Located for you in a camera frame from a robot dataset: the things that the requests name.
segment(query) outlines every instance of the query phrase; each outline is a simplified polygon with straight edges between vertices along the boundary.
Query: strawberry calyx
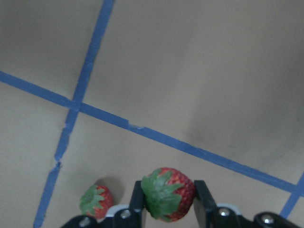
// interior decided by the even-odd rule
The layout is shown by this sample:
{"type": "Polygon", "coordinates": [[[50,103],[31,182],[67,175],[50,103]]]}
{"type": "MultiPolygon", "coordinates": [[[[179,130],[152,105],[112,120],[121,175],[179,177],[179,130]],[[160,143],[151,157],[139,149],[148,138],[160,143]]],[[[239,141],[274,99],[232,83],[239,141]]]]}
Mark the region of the strawberry calyx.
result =
{"type": "Polygon", "coordinates": [[[167,215],[176,212],[179,208],[182,196],[174,191],[184,184],[168,184],[172,177],[172,171],[161,174],[162,169],[156,169],[150,176],[142,179],[141,187],[147,201],[147,210],[155,219],[170,221],[167,215]]]}
{"type": "Polygon", "coordinates": [[[97,185],[91,186],[85,194],[80,198],[80,210],[86,215],[89,213],[90,215],[95,216],[95,208],[103,209],[100,205],[99,201],[104,200],[105,198],[100,194],[103,193],[104,189],[97,189],[97,185]]]}

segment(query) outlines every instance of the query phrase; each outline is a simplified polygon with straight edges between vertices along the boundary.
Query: gripped strawberry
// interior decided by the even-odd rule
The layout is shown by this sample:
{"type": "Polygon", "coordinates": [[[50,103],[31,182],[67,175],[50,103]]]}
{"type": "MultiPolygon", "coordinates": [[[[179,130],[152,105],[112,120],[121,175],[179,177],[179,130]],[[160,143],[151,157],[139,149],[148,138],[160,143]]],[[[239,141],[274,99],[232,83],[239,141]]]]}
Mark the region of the gripped strawberry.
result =
{"type": "Polygon", "coordinates": [[[111,192],[106,186],[91,186],[80,199],[80,210],[84,215],[103,219],[114,204],[111,192]]]}
{"type": "Polygon", "coordinates": [[[184,217],[195,197],[195,186],[185,174],[173,168],[159,168],[141,182],[146,208],[151,216],[166,222],[184,217]]]}

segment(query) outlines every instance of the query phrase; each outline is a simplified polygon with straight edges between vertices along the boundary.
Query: blue grid line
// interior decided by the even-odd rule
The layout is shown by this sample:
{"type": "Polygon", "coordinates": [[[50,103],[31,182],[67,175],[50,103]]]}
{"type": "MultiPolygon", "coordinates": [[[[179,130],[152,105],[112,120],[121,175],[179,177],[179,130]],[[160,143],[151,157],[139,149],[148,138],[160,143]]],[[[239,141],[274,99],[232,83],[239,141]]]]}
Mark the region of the blue grid line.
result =
{"type": "Polygon", "coordinates": [[[48,205],[50,202],[50,199],[52,197],[52,193],[55,187],[55,183],[57,181],[59,172],[60,172],[60,159],[62,158],[63,154],[66,152],[67,150],[67,146],[68,146],[68,140],[69,140],[69,136],[73,131],[73,128],[75,126],[77,117],[78,117],[78,113],[80,110],[80,106],[82,103],[82,100],[85,96],[85,92],[86,92],[86,88],[87,88],[87,84],[90,78],[90,75],[92,73],[93,70],[93,65],[94,65],[94,60],[96,58],[97,52],[100,48],[100,43],[101,40],[105,34],[105,30],[107,27],[107,23],[109,21],[110,15],[111,15],[111,11],[112,11],[112,6],[113,6],[113,0],[104,0],[101,11],[99,13],[97,22],[96,22],[96,26],[94,28],[94,32],[91,38],[91,42],[88,48],[88,51],[86,53],[85,56],[85,61],[83,64],[83,67],[81,69],[80,72],[80,76],[79,76],[79,80],[74,92],[74,96],[73,96],[73,105],[76,106],[76,110],[75,109],[69,109],[68,114],[67,114],[67,118],[66,118],[66,125],[64,127],[64,129],[62,130],[60,139],[59,139],[59,143],[54,155],[54,158],[56,160],[56,166],[55,168],[50,172],[46,184],[45,184],[45,188],[44,188],[44,192],[42,194],[40,203],[39,203],[39,207],[35,216],[35,220],[34,220],[34,228],[40,228],[43,225],[44,222],[44,217],[46,214],[46,211],[48,209],[48,205]]]}
{"type": "Polygon", "coordinates": [[[295,190],[291,193],[289,199],[287,200],[286,204],[284,205],[280,215],[284,218],[287,218],[291,211],[294,209],[297,201],[304,193],[304,173],[302,174],[298,184],[296,185],[295,190]]]}
{"type": "Polygon", "coordinates": [[[39,228],[42,225],[43,218],[41,216],[43,215],[43,217],[44,217],[45,212],[47,210],[57,177],[59,175],[60,159],[63,156],[64,152],[66,151],[66,148],[68,145],[68,138],[73,130],[73,127],[75,125],[79,111],[84,114],[95,117],[97,119],[103,120],[107,123],[114,124],[118,127],[129,130],[133,133],[142,135],[144,137],[147,137],[147,138],[157,141],[159,143],[165,144],[165,145],[175,148],[177,150],[180,150],[180,151],[186,152],[188,154],[191,154],[193,156],[202,158],[202,159],[212,162],[216,165],[219,165],[219,166],[225,167],[227,169],[233,170],[235,172],[241,173],[241,174],[251,177],[255,180],[258,180],[258,181],[264,182],[266,184],[272,185],[276,188],[291,192],[291,196],[289,197],[284,208],[281,211],[281,216],[287,218],[288,215],[290,214],[290,212],[292,211],[292,209],[294,208],[298,199],[301,196],[304,197],[304,174],[302,175],[298,184],[294,185],[294,184],[291,184],[282,179],[273,177],[271,175],[260,172],[258,170],[255,170],[248,166],[242,165],[235,161],[229,160],[227,158],[221,157],[219,155],[213,154],[206,150],[203,150],[200,148],[195,148],[185,142],[179,141],[177,139],[174,139],[168,135],[162,134],[162,133],[152,130],[150,128],[146,128],[146,127],[136,128],[136,127],[130,126],[128,120],[126,120],[126,119],[123,119],[119,116],[108,113],[106,111],[103,111],[101,109],[95,108],[88,104],[82,103],[83,97],[86,92],[87,83],[88,83],[90,74],[93,69],[94,59],[95,59],[95,56],[96,56],[99,46],[100,46],[100,40],[102,39],[102,37],[104,35],[106,25],[107,25],[107,22],[110,17],[110,11],[112,10],[112,6],[113,6],[113,0],[105,0],[103,3],[102,10],[100,12],[100,15],[99,15],[99,18],[98,18],[98,21],[97,21],[97,24],[96,24],[96,27],[95,27],[95,30],[93,33],[93,37],[92,37],[92,40],[91,40],[91,43],[90,43],[90,46],[89,46],[89,49],[88,49],[88,52],[87,52],[87,55],[85,58],[85,63],[82,68],[80,78],[77,83],[76,90],[75,90],[72,101],[70,101],[68,98],[66,98],[62,95],[56,94],[50,90],[44,89],[40,86],[27,82],[23,79],[17,78],[15,76],[12,76],[12,75],[9,75],[9,74],[6,74],[6,73],[0,71],[0,81],[69,109],[69,113],[66,118],[66,126],[62,131],[62,134],[61,134],[61,137],[60,137],[60,140],[58,143],[58,148],[55,153],[55,159],[56,159],[57,163],[48,175],[45,189],[44,189],[43,195],[41,197],[41,202],[40,202],[40,205],[38,208],[38,212],[44,211],[44,213],[40,214],[40,218],[37,218],[37,217],[35,218],[34,227],[39,228]]]}

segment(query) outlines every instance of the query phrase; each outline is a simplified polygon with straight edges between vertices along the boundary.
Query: bolt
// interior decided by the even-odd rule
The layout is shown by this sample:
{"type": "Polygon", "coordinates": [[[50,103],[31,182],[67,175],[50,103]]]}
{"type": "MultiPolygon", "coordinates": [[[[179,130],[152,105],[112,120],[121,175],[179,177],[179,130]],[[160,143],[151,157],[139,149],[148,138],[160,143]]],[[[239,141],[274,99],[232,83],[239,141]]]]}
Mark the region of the bolt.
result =
{"type": "Polygon", "coordinates": [[[131,212],[129,210],[124,210],[121,214],[120,214],[120,217],[122,217],[123,219],[125,218],[128,218],[131,216],[131,212]]]}
{"type": "Polygon", "coordinates": [[[90,219],[88,217],[85,217],[83,220],[79,222],[80,227],[86,227],[91,223],[90,219]]]}
{"type": "Polygon", "coordinates": [[[227,208],[220,208],[218,212],[221,216],[229,216],[230,214],[230,211],[227,208]]]}
{"type": "Polygon", "coordinates": [[[272,224],[275,220],[273,217],[271,217],[271,215],[265,214],[262,216],[262,221],[266,224],[272,224]]]}

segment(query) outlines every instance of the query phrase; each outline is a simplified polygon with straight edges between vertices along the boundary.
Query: floor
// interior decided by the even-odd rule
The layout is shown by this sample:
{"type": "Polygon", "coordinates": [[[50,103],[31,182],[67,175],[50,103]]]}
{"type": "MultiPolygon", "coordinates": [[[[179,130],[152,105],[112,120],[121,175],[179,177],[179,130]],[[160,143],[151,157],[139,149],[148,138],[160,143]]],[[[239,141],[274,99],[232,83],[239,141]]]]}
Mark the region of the floor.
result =
{"type": "MultiPolygon", "coordinates": [[[[300,0],[1,1],[1,226],[60,227],[98,181],[128,204],[163,166],[249,220],[303,226],[303,14],[300,0]]],[[[185,226],[193,208],[147,215],[185,226]]]]}

